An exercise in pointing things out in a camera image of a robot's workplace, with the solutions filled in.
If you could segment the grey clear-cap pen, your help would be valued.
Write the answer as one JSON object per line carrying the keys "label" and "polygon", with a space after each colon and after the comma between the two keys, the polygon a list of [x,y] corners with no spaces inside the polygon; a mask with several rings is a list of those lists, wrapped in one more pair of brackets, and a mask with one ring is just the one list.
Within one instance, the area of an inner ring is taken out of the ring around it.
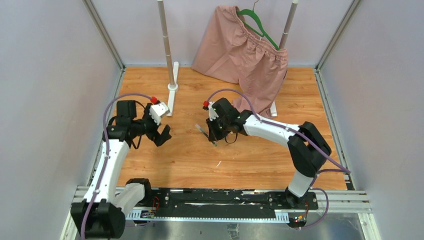
{"label": "grey clear-cap pen", "polygon": [[[199,124],[195,124],[196,129],[198,129],[207,139],[209,138],[209,135],[206,133],[205,130],[203,130],[203,128],[199,125]],[[213,144],[215,147],[217,147],[217,143],[215,141],[210,141],[211,144]]]}

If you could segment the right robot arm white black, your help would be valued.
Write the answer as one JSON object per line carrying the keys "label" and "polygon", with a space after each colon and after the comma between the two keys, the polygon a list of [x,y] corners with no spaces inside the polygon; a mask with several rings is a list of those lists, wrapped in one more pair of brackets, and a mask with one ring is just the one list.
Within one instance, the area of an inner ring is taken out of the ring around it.
{"label": "right robot arm white black", "polygon": [[298,209],[318,171],[332,153],[327,141],[311,122],[287,124],[259,116],[251,110],[238,111],[226,98],[216,102],[205,101],[208,112],[208,140],[217,142],[234,133],[259,137],[286,147],[295,168],[293,178],[284,191],[282,202]]}

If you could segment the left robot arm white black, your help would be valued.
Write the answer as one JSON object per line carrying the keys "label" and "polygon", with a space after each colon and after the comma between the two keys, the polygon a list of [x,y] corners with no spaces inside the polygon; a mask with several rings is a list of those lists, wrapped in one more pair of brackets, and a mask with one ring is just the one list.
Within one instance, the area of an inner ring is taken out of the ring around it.
{"label": "left robot arm white black", "polygon": [[151,183],[147,178],[131,178],[124,190],[117,194],[116,187],[123,163],[131,148],[138,149],[141,139],[146,136],[157,147],[171,139],[170,126],[159,132],[168,106],[155,98],[143,109],[137,118],[138,101],[119,100],[116,114],[105,123],[102,135],[99,170],[80,202],[70,208],[71,217],[82,239],[118,239],[123,235],[126,217],[139,204],[142,207],[157,204]]}

